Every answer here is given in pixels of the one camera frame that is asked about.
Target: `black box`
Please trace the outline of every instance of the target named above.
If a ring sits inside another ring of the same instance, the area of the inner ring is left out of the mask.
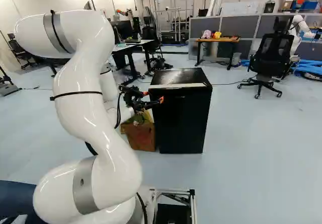
[[[149,92],[152,101],[165,98],[163,104],[152,109],[160,153],[202,153],[212,93],[203,70],[158,70]]]

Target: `chair base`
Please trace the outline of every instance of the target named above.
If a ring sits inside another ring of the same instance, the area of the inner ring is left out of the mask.
[[[249,78],[247,80],[248,83],[241,83],[237,86],[238,89],[241,89],[242,86],[258,86],[258,91],[257,94],[255,95],[255,99],[258,99],[258,97],[261,95],[261,90],[262,87],[266,87],[267,89],[273,91],[273,92],[277,92],[276,97],[281,97],[282,96],[282,92],[273,88],[274,82],[263,82],[263,81],[259,81],[259,80],[255,80],[253,78]]]

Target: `light blue floor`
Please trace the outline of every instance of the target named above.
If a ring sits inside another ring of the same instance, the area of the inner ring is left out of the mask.
[[[188,45],[184,46],[173,46],[173,45],[165,45],[161,47],[163,52],[186,52],[188,53],[189,47]]]
[[[175,67],[193,67],[188,55],[165,54]],[[144,72],[144,54],[135,54]],[[202,66],[212,84],[255,74]],[[19,87],[51,88],[42,68],[13,74]],[[142,90],[149,84],[136,81]],[[202,155],[136,152],[144,185],[195,188],[198,223],[302,224],[322,220],[322,87],[290,76],[263,89],[214,86]],[[20,91],[0,99],[0,179],[37,183],[49,169],[90,155],[84,143],[59,124],[51,91]]]

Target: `white robot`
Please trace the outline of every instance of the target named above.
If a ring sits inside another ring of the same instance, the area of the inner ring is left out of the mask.
[[[48,172],[34,192],[37,214],[52,224],[127,223],[142,169],[114,129],[118,91],[112,72],[102,70],[114,48],[109,21],[97,11],[51,11],[21,19],[15,35],[34,55],[71,58],[53,83],[57,115],[66,131],[98,153]],[[120,112],[121,122],[134,115],[131,107]]]
[[[301,15],[295,15],[293,17],[292,25],[291,25],[290,29],[288,30],[288,34],[294,36],[294,40],[293,40],[293,44],[292,44],[291,52],[290,52],[291,59],[292,59],[292,57],[294,57],[296,49],[298,48],[298,46],[302,42],[302,38],[297,35],[299,33],[299,31],[304,32],[304,38],[312,39],[316,35],[315,33],[312,33],[310,31],[309,27],[307,26],[305,20],[303,19],[303,17]]]

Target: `wooden table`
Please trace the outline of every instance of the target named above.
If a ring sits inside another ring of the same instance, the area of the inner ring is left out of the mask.
[[[232,56],[235,51],[236,43],[239,42],[239,39],[240,39],[239,37],[222,37],[219,39],[196,39],[196,42],[198,42],[198,54],[197,54],[197,63],[195,64],[195,66],[198,66],[201,63],[201,60],[200,60],[201,43],[209,43],[209,42],[231,43],[231,54],[230,54],[229,64],[227,67],[227,70],[230,70]]]

